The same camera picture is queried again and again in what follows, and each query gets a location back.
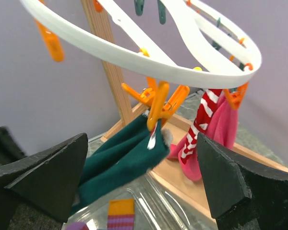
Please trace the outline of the pink sock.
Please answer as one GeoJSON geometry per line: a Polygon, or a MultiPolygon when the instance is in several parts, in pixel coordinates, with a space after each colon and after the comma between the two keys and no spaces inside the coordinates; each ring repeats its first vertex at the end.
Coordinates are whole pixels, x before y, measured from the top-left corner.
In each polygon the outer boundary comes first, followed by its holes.
{"type": "MultiPolygon", "coordinates": [[[[204,134],[231,150],[236,139],[238,117],[239,111],[233,110],[225,96],[221,95],[217,103],[217,110],[204,134]]],[[[185,164],[180,162],[180,167],[189,180],[195,182],[202,178],[197,160],[197,150],[193,151],[185,164]]]]}

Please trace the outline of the purple sock with orange cuff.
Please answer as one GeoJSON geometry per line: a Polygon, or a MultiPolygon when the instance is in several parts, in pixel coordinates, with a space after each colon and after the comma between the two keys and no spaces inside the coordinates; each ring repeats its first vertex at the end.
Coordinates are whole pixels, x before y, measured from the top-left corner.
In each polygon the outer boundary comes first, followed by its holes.
{"type": "Polygon", "coordinates": [[[134,199],[110,200],[107,219],[108,230],[133,230],[134,218],[134,199]]]}

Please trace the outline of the orange plastic clothes clip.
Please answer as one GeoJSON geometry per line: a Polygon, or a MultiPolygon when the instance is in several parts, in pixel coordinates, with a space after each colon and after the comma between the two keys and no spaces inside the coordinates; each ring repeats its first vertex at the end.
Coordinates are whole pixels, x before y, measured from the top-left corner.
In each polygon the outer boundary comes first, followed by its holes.
{"type": "Polygon", "coordinates": [[[147,77],[146,79],[148,88],[144,89],[142,93],[136,92],[125,83],[122,83],[121,86],[134,99],[150,107],[147,128],[149,131],[152,131],[158,120],[161,120],[161,125],[163,126],[173,116],[188,96],[190,88],[185,85],[178,86],[170,99],[167,100],[169,83],[163,80],[157,83],[151,77],[147,77]]]}

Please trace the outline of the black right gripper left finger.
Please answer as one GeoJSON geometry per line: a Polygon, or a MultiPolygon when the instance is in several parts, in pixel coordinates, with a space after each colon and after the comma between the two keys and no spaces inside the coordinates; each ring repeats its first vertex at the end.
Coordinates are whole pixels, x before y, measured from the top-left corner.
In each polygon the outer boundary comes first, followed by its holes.
{"type": "Polygon", "coordinates": [[[60,230],[88,150],[87,134],[27,156],[0,127],[0,230],[60,230]]]}

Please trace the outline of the dark teal sock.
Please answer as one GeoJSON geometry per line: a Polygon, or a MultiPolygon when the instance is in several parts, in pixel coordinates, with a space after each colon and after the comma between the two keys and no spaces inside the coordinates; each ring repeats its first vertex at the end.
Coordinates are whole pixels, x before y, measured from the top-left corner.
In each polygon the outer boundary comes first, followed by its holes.
{"type": "Polygon", "coordinates": [[[171,131],[158,122],[150,132],[147,115],[147,111],[139,115],[86,158],[72,214],[146,174],[168,156],[171,131]]]}

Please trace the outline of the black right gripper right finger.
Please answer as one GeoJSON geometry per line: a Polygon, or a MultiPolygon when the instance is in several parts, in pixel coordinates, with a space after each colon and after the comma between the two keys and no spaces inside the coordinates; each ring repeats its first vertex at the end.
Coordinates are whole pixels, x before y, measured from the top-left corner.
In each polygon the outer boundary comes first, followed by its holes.
{"type": "Polygon", "coordinates": [[[212,218],[220,230],[288,230],[288,172],[199,134],[197,155],[212,218]]]}

